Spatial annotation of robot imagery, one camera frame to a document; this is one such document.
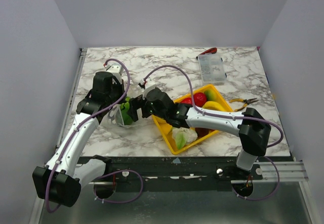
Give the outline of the clear dotted zip top bag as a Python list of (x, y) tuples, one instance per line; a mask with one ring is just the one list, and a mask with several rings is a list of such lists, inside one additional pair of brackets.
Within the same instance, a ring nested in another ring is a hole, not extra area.
[(120, 104), (117, 104), (108, 112), (108, 114), (106, 115), (107, 122), (110, 124), (115, 124), (120, 127), (130, 127), (131, 125), (123, 124), (119, 107)]

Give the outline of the green toy watermelon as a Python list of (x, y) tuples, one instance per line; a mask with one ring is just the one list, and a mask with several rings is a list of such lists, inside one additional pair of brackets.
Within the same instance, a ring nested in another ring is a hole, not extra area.
[(125, 101), (122, 104), (120, 104), (119, 107), (121, 118), (124, 125), (131, 125), (133, 123), (132, 118), (128, 114), (128, 110), (130, 109), (130, 103), (129, 103), (130, 99), (131, 99), (130, 97), (126, 97)]

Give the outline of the red toy apple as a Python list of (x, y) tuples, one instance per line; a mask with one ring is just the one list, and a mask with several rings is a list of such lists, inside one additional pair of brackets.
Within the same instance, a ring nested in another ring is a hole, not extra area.
[(198, 107), (202, 107), (207, 102), (207, 96), (204, 93), (196, 93), (193, 95), (194, 103)]

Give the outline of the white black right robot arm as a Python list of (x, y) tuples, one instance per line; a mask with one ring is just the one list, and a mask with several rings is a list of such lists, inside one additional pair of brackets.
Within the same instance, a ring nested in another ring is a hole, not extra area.
[(191, 104), (175, 103), (158, 88), (131, 98), (129, 104), (127, 114), (133, 121), (138, 120), (137, 111), (141, 110), (144, 118), (154, 115), (176, 128), (206, 128), (239, 137), (242, 150), (233, 166), (233, 174), (240, 180), (251, 174), (257, 158), (266, 153), (271, 126), (253, 108), (247, 108), (245, 112), (203, 109)]

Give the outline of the dark red toy fruit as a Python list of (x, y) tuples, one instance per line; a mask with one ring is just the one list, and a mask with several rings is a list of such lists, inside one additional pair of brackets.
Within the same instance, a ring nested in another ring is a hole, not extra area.
[(204, 137), (204, 136), (208, 135), (209, 133), (213, 132), (213, 130), (211, 130), (211, 129), (199, 128), (199, 127), (196, 127), (195, 131), (199, 138)]

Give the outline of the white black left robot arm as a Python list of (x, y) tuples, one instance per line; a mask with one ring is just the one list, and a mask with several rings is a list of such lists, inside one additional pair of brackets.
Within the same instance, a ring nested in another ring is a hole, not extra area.
[(81, 167), (77, 163), (108, 110), (125, 97), (121, 72), (109, 69), (95, 74), (92, 89), (78, 103), (72, 127), (60, 147), (43, 167), (36, 167), (32, 173), (39, 198), (71, 207), (89, 182), (97, 177), (101, 181), (111, 178), (107, 158), (96, 155)]

